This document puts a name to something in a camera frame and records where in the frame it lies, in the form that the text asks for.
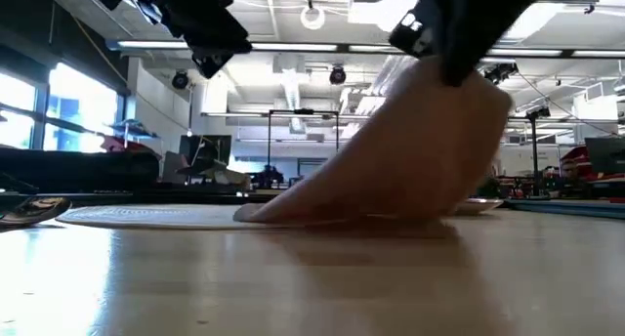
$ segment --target camera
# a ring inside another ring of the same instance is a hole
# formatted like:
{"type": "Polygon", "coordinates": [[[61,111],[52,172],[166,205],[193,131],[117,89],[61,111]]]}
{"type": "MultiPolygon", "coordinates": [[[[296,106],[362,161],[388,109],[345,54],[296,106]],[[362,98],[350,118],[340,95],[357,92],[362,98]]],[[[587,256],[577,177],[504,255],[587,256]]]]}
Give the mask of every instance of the camera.
{"type": "Polygon", "coordinates": [[[340,65],[335,65],[332,67],[332,72],[330,72],[330,83],[333,85],[340,85],[345,83],[348,75],[343,70],[343,67],[340,65]]]}
{"type": "Polygon", "coordinates": [[[186,71],[177,71],[172,78],[172,86],[178,90],[184,90],[188,86],[188,76],[186,71]]]}

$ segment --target security camera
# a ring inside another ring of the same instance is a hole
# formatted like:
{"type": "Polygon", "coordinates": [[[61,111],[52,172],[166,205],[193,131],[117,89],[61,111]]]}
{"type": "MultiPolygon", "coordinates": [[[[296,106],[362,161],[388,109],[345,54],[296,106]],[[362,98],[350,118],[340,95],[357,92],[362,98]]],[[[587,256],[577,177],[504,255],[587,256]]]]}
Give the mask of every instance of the security camera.
{"type": "Polygon", "coordinates": [[[178,90],[184,90],[188,86],[188,76],[186,71],[177,71],[172,79],[172,86],[178,90]]]}
{"type": "Polygon", "coordinates": [[[537,105],[535,107],[530,108],[525,112],[525,117],[537,119],[539,117],[549,117],[551,116],[551,111],[549,107],[546,105],[537,105]]]}
{"type": "Polygon", "coordinates": [[[332,67],[332,72],[330,72],[330,83],[333,85],[340,85],[345,83],[345,80],[348,78],[348,75],[343,70],[343,67],[340,65],[335,65],[332,67]]]}
{"type": "Polygon", "coordinates": [[[492,69],[484,72],[484,78],[496,86],[517,72],[519,72],[519,68],[516,63],[498,63],[492,69]]]}

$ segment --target fluorescent light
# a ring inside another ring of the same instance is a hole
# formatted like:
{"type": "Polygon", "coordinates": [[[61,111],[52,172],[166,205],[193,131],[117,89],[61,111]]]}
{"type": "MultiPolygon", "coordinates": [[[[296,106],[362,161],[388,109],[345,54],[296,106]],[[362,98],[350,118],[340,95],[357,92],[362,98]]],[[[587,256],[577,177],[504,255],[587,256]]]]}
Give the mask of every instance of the fluorescent light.
{"type": "Polygon", "coordinates": [[[252,43],[256,51],[334,52],[336,44],[252,43]]]}
{"type": "Polygon", "coordinates": [[[188,49],[185,41],[117,41],[117,45],[134,49],[188,49]]]}
{"type": "Polygon", "coordinates": [[[529,57],[529,58],[541,58],[541,57],[557,57],[563,53],[559,49],[502,49],[494,48],[488,51],[489,56],[504,56],[504,57],[529,57]]]}
{"type": "Polygon", "coordinates": [[[573,53],[578,58],[621,58],[625,59],[625,51],[589,51],[578,50],[573,53]]]}
{"type": "Polygon", "coordinates": [[[214,117],[264,117],[266,115],[260,112],[205,112],[203,116],[214,117]]]}
{"type": "Polygon", "coordinates": [[[496,57],[486,57],[480,60],[482,63],[516,63],[517,61],[513,58],[496,58],[496,57]]]}
{"type": "Polygon", "coordinates": [[[368,120],[369,115],[339,115],[339,120],[368,120]]]}
{"type": "Polygon", "coordinates": [[[352,53],[386,53],[386,54],[402,54],[401,50],[393,46],[387,45],[351,45],[350,52],[352,53]]]}

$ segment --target ceiling light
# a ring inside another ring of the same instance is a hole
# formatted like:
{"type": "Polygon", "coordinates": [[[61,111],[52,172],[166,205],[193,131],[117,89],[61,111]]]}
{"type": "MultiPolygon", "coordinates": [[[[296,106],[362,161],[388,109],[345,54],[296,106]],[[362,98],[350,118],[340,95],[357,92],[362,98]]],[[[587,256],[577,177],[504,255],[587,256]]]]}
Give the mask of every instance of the ceiling light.
{"type": "Polygon", "coordinates": [[[117,41],[116,44],[121,48],[134,49],[188,49],[185,41],[117,41]]]}
{"type": "Polygon", "coordinates": [[[625,59],[625,51],[577,50],[573,56],[577,58],[625,59]]]}
{"type": "Polygon", "coordinates": [[[352,53],[384,53],[405,55],[401,50],[390,45],[351,45],[352,53]]]}
{"type": "Polygon", "coordinates": [[[480,60],[482,63],[516,63],[517,61],[513,58],[495,58],[495,57],[486,57],[480,60]]]}
{"type": "Polygon", "coordinates": [[[302,10],[302,14],[300,14],[300,21],[302,22],[302,26],[307,29],[320,29],[323,27],[325,23],[325,12],[321,8],[314,8],[313,2],[309,0],[309,6],[305,7],[302,10]],[[308,15],[316,13],[316,17],[313,20],[309,20],[308,15]]]}
{"type": "Polygon", "coordinates": [[[339,115],[339,120],[368,120],[369,115],[339,115]]]}
{"type": "Polygon", "coordinates": [[[524,57],[524,58],[542,58],[557,57],[563,53],[559,49],[501,49],[494,48],[488,51],[489,57],[524,57]]]}
{"type": "Polygon", "coordinates": [[[255,51],[265,52],[335,52],[336,44],[252,43],[255,51]]]}

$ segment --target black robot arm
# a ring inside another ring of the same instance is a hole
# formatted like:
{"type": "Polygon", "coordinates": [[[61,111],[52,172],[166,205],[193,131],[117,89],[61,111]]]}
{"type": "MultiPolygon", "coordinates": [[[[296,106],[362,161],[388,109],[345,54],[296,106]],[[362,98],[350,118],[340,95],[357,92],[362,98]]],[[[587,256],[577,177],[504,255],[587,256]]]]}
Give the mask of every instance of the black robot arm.
{"type": "MultiPolygon", "coordinates": [[[[100,0],[110,10],[122,0],[100,0]]],[[[152,23],[162,23],[184,38],[192,59],[206,78],[219,71],[234,54],[249,53],[248,33],[226,10],[232,0],[125,0],[152,23]]]]}
{"type": "Polygon", "coordinates": [[[474,66],[536,0],[419,0],[389,42],[423,58],[442,57],[442,80],[459,86],[474,66]]]}
{"type": "MultiPolygon", "coordinates": [[[[110,10],[122,0],[100,0],[110,10]]],[[[249,53],[248,33],[226,10],[232,0],[126,0],[152,23],[183,37],[207,78],[234,54],[249,53]]],[[[390,43],[416,58],[442,57],[442,79],[457,86],[522,12],[536,0],[420,0],[390,43]]]]}

